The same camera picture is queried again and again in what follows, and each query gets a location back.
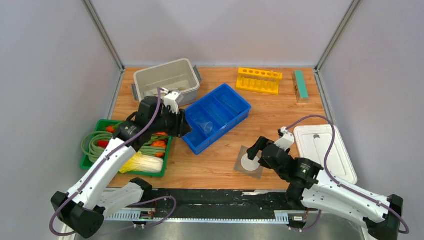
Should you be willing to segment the wire gauze with ceramic centre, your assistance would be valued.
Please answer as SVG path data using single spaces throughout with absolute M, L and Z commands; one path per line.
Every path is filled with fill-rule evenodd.
M 259 164 L 260 155 L 257 154 L 253 160 L 248 158 L 247 147 L 241 146 L 235 161 L 234 170 L 238 173 L 261 179 L 263 175 L 263 167 Z

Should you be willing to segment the white tray lid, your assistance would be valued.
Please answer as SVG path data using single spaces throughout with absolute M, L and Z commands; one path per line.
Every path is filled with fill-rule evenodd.
M 332 174 L 355 185 L 358 177 L 337 127 L 334 144 L 327 158 L 327 166 Z M 324 166 L 325 155 L 333 137 L 329 124 L 305 125 L 294 128 L 294 139 L 299 156 Z

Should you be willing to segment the grey plastic tub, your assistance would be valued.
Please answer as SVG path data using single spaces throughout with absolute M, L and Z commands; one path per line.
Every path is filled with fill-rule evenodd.
M 138 102 L 145 98 L 145 92 L 157 87 L 180 91 L 183 99 L 179 106 L 193 104 L 198 97 L 202 77 L 197 66 L 192 65 L 187 58 L 181 58 L 168 63 L 138 70 L 133 74 L 134 83 L 131 85 L 132 95 Z

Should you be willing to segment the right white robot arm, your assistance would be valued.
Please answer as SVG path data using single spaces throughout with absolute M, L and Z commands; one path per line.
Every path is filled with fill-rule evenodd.
M 377 240 L 398 239 L 404 202 L 400 196 L 378 195 L 330 177 L 319 163 L 292 157 L 292 144 L 294 137 L 289 134 L 276 142 L 261 136 L 247 149 L 249 160 L 258 157 L 260 166 L 289 183 L 284 197 L 289 208 L 321 210 L 355 222 Z

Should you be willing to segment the clear glass test tube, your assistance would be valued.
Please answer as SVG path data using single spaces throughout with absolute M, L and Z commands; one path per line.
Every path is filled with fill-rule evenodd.
M 270 91 L 274 94 L 277 95 L 278 94 L 278 85 L 279 85 L 279 74 L 277 72 L 271 71 L 271 78 L 270 78 L 270 84 L 269 84 L 269 89 Z

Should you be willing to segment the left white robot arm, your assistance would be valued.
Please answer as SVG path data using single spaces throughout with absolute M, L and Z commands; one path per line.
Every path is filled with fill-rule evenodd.
M 192 129 L 185 111 L 179 108 L 182 93 L 170 91 L 164 96 L 148 96 L 138 111 L 122 122 L 107 148 L 88 172 L 67 192 L 57 191 L 51 198 L 55 210 L 49 222 L 50 232 L 59 237 L 79 234 L 90 238 L 109 216 L 126 207 L 148 207 L 156 202 L 152 186 L 136 177 L 122 188 L 104 194 L 119 170 L 155 133 L 181 138 Z

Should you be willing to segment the clay pipe triangle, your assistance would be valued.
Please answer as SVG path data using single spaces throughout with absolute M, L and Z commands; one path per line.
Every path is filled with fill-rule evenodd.
M 153 96 L 157 97 L 157 96 L 160 96 L 160 95 L 161 95 L 161 91 L 158 90 L 158 89 L 151 89 L 151 90 L 148 90 L 144 93 L 145 97 L 153 97 Z

